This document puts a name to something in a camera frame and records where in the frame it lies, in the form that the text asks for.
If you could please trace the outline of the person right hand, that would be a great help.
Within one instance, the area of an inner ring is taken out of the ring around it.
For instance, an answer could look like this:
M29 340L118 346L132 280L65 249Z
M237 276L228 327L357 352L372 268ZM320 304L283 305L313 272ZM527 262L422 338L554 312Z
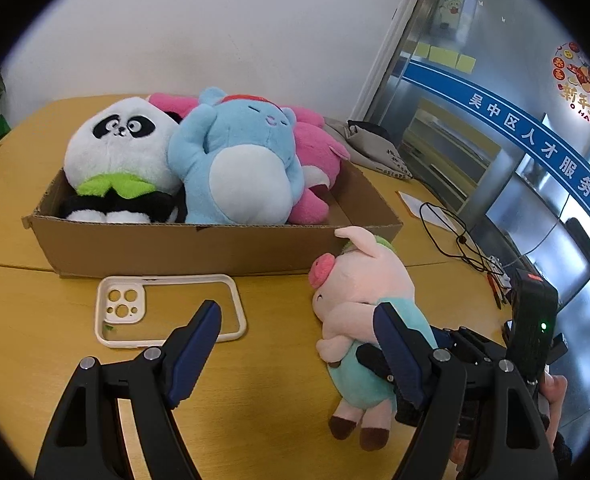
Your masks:
M546 437L550 450L554 449L554 441L559 429L566 390L568 390L568 380L564 376L551 375L548 370L544 371L539 382L539 393L549 404L549 425L546 430ZM449 460L456 464L459 469L463 467L466 461L469 443L469 440L456 439L454 445L452 445Z

